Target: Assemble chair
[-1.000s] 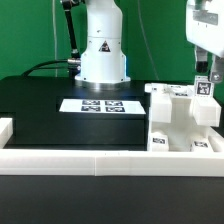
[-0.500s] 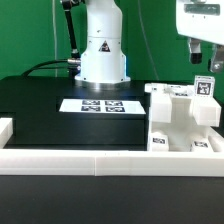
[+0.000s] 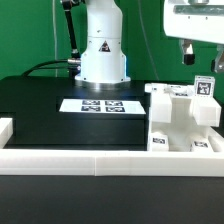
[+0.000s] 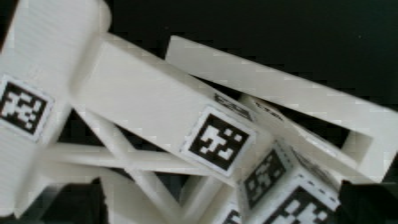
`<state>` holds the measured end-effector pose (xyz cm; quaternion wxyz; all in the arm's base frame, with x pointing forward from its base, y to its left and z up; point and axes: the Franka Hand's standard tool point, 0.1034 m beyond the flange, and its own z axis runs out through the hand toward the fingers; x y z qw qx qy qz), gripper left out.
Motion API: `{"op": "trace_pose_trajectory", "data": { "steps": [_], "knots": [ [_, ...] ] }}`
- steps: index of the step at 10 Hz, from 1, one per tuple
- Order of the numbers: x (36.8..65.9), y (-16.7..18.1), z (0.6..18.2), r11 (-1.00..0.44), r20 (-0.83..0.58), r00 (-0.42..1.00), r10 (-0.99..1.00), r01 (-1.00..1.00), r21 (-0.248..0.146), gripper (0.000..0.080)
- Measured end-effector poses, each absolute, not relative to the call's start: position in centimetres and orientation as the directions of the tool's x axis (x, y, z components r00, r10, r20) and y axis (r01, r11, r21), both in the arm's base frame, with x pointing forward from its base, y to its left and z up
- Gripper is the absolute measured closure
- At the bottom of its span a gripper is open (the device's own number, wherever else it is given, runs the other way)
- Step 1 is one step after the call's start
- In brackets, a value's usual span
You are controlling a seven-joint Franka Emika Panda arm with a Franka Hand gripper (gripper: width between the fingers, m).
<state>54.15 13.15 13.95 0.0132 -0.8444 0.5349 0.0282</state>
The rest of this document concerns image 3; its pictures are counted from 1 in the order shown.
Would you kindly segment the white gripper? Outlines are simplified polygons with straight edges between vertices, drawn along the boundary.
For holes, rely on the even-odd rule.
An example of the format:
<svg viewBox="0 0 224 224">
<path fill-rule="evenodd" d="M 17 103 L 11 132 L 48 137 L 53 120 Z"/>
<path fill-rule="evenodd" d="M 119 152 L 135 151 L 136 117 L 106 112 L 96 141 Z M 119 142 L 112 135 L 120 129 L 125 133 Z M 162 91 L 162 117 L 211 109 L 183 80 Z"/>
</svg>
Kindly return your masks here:
<svg viewBox="0 0 224 224">
<path fill-rule="evenodd" d="M 224 44 L 224 0 L 165 0 L 163 26 L 167 36 L 181 39 L 182 63 L 193 65 L 191 40 Z M 211 70 L 224 72 L 224 45 L 217 46 Z"/>
</svg>

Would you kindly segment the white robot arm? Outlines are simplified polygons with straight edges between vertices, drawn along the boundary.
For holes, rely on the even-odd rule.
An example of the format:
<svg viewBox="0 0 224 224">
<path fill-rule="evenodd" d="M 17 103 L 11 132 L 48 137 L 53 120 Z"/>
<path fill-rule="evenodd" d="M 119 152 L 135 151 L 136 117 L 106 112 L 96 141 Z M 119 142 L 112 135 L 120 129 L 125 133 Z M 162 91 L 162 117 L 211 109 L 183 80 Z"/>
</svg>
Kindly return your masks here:
<svg viewBox="0 0 224 224">
<path fill-rule="evenodd" d="M 126 86 L 126 56 L 121 50 L 123 14 L 114 0 L 86 0 L 87 48 L 75 80 L 95 89 Z M 180 40 L 182 63 L 195 61 L 194 40 L 220 46 L 214 70 L 224 71 L 224 0 L 164 0 L 163 28 Z"/>
</svg>

